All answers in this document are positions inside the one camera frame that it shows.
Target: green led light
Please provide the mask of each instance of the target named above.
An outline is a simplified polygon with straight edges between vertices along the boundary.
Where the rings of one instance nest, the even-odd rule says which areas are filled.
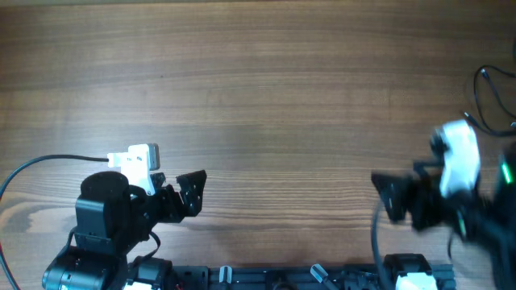
[[[509,166],[507,165],[507,163],[501,165],[501,170],[503,171],[503,176],[506,178],[506,183],[512,183],[513,178],[510,175]]]

